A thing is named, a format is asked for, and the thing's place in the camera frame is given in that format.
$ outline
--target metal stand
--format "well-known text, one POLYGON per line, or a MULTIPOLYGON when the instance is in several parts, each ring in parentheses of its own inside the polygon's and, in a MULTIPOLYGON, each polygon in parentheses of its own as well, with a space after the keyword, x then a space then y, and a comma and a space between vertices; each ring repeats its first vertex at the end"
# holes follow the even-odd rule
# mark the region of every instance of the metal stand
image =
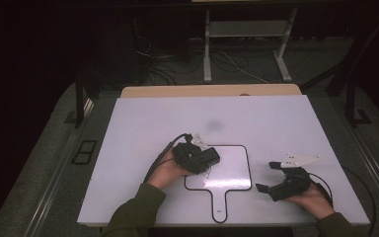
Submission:
POLYGON ((281 37, 281 45, 274 52, 275 61, 278 65, 284 82, 290 82, 291 77, 282 58, 297 9, 291 10, 288 20, 283 21, 244 21, 244 22, 210 22, 210 12, 206 11, 205 17, 205 53, 204 53, 204 82, 211 83, 210 47, 209 40, 212 37, 281 37))
POLYGON ((290 16, 288 17, 288 21, 285 25, 285 29, 282 36, 281 46, 279 47, 278 51, 275 51, 273 53, 273 56, 275 57, 276 64, 278 64, 279 72, 281 73, 282 80, 284 82, 291 82, 291 76, 288 73, 287 66, 285 65, 284 59, 282 58, 282 55, 284 54, 285 48, 287 46, 288 40, 290 38, 291 29, 294 25, 294 19, 295 15, 297 14, 297 9, 294 8, 291 10, 290 16))

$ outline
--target white cable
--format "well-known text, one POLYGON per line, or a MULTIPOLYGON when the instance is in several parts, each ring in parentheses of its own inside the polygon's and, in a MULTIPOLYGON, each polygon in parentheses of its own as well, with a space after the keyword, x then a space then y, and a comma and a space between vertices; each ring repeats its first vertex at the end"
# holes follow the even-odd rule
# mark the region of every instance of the white cable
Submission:
POLYGON ((228 56, 225 52, 223 52, 223 51, 219 51, 219 52, 222 53, 223 55, 225 55, 225 56, 226 56, 226 57, 227 57, 227 58, 228 58, 228 59, 229 59, 234 65, 235 65, 235 67, 236 67, 237 69, 239 69, 241 72, 245 73, 245 74, 248 75, 248 76, 251 76, 251 77, 257 78, 257 79, 259 79, 259 80, 261 80, 261 81, 263 81, 263 82, 269 84, 269 82, 267 82, 267 81, 264 80, 263 78, 258 77, 258 76, 255 76, 255 75, 252 75, 251 73, 242 70, 242 68, 240 68, 240 67, 238 66, 238 64, 236 64, 236 62, 234 62, 234 61, 232 60, 232 58, 230 58, 230 56, 228 56))

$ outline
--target white board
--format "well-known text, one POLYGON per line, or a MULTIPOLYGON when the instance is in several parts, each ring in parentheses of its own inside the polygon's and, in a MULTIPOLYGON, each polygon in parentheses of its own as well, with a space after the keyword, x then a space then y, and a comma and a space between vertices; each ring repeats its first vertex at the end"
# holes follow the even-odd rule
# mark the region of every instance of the white board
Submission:
MULTIPOLYGON (((274 186, 283 175, 268 162, 287 153, 320 155, 304 168, 331 186, 335 209, 352 224, 368 218, 306 96, 120 98, 102 144, 78 222, 105 226, 133 198, 150 165, 182 133, 198 133, 206 144, 240 144, 248 151, 253 184, 274 186)), ((215 226, 209 192, 185 188, 184 178, 164 189, 157 226, 215 226)), ((290 226, 313 223, 299 206, 273 202, 256 189, 226 195, 221 225, 290 226)))

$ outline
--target dark background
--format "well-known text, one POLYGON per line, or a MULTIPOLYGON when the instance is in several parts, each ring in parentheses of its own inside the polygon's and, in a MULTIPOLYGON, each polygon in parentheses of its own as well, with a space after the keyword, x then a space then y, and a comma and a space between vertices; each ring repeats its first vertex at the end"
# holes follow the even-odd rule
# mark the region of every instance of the dark background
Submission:
MULTIPOLYGON (((373 1, 300 8, 293 39, 356 37, 357 32, 351 33, 349 27, 352 20, 356 21, 356 13, 365 8, 362 2, 373 1)), ((272 18, 286 14, 286 11, 270 8, 265 11, 268 14, 262 16, 272 18)), ((174 10, 147 10, 137 15, 107 9, 75 11, 62 10, 50 0, 34 1, 34 4, 1 0, 0 206, 29 158, 58 98, 74 83, 78 72, 92 74, 90 69, 99 72, 99 76, 91 75, 86 81, 90 85, 88 93, 94 97, 107 87, 118 89, 127 84, 138 84, 144 80, 144 65, 138 61, 132 48, 133 32, 137 31, 158 46, 185 57, 188 38, 203 37, 203 14, 203 11, 174 10), (137 29, 131 25, 134 17, 138 19, 137 29), (118 60, 123 61, 121 66, 113 64, 118 60), (132 80, 121 79, 124 74, 132 80)), ((230 19, 230 15, 251 19, 258 12, 238 10, 215 16, 225 20, 230 19)), ((360 78, 361 87, 379 107, 379 37, 354 73, 360 78)))

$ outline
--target black device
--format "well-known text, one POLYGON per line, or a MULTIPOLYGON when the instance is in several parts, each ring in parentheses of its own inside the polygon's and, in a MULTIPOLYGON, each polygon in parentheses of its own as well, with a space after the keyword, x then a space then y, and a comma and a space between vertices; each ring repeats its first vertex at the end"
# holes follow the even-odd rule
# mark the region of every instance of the black device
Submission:
POLYGON ((179 166, 196 175, 220 162, 220 156, 213 147, 202 151, 200 147, 190 142, 178 143, 172 149, 172 153, 179 166))
POLYGON ((310 174, 302 167, 282 168, 280 162, 269 162, 269 167, 274 170, 281 170, 284 175, 284 181, 274 187, 256 184, 260 193, 269 194, 273 201, 290 198, 301 195, 306 192, 311 184, 316 185, 325 196, 330 205, 333 205, 332 197, 319 183, 314 182, 310 178, 310 174))
POLYGON ((191 134, 184 133, 171 141, 150 166, 143 182, 146 183, 149 180, 153 171, 155 171, 158 167, 159 161, 171 148, 172 153, 174 154, 175 162, 177 162, 180 167, 196 175, 207 171, 211 166, 220 162, 220 156, 214 147, 201 150, 199 146, 192 144, 192 139, 193 137, 191 134), (177 142, 181 137, 186 140, 186 143, 178 143, 176 147, 172 148, 175 142, 177 142))

